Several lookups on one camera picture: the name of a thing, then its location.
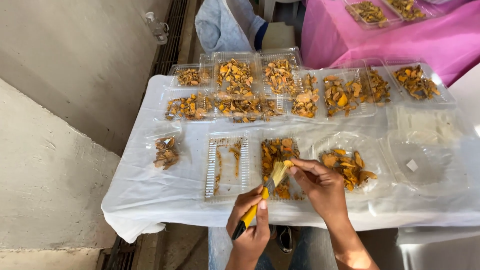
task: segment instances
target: white tablecloth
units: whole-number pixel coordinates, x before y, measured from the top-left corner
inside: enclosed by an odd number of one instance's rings
[[[158,232],[161,222],[191,225],[225,226],[233,202],[204,201],[207,135],[217,131],[256,130],[273,126],[293,130],[311,128],[312,123],[255,122],[233,124],[226,119],[216,123],[182,123],[184,144],[190,158],[181,160],[167,171],[156,169],[152,150],[146,149],[142,134],[161,129],[157,116],[158,102],[171,77],[157,75],[150,79],[144,102],[137,116],[129,142],[102,202],[106,221],[132,243],[141,233]],[[374,117],[345,120],[343,125],[317,124],[321,131],[359,131],[374,138],[387,131],[385,108]],[[463,143],[463,153],[478,161],[478,141]],[[403,184],[397,184],[389,196],[370,200],[348,200],[348,214],[357,231],[404,226],[478,226],[480,225],[480,185],[448,196],[422,196]],[[323,220],[308,201],[272,201],[269,203],[272,224],[316,226],[325,228]]]

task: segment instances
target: yellow brush handle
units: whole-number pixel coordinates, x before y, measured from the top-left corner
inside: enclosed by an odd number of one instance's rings
[[[264,188],[262,189],[261,194],[262,194],[262,198],[264,199],[268,198],[268,188],[266,186],[264,186]],[[250,225],[251,221],[253,220],[256,214],[257,214],[257,205],[254,205],[250,207],[250,209],[248,209],[248,211],[242,216],[240,220],[245,223],[245,229],[248,228],[248,226]]]

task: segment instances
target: plastic bottle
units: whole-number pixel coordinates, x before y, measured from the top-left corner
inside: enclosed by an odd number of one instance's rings
[[[168,24],[160,22],[153,12],[148,12],[145,14],[145,18],[147,19],[147,24],[150,30],[152,31],[153,36],[156,39],[156,42],[159,45],[163,45],[167,43],[167,36],[168,36]]]

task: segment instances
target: paintbrush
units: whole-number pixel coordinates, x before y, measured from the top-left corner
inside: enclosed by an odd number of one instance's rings
[[[291,161],[286,160],[285,163],[277,161],[273,165],[272,173],[268,178],[267,182],[265,182],[264,187],[262,189],[262,198],[267,199],[269,196],[273,194],[275,187],[286,177],[285,171],[291,167],[293,163]],[[251,221],[257,214],[257,205],[254,205],[248,209],[248,211],[242,216],[240,219],[235,231],[232,235],[232,240],[235,240],[240,237],[240,235],[248,229]]]

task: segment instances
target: pink plastic sheet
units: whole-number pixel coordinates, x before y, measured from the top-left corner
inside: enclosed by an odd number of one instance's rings
[[[437,7],[446,15],[364,30],[342,0],[308,0],[303,62],[319,69],[348,59],[421,57],[449,86],[480,62],[480,0],[453,0]]]

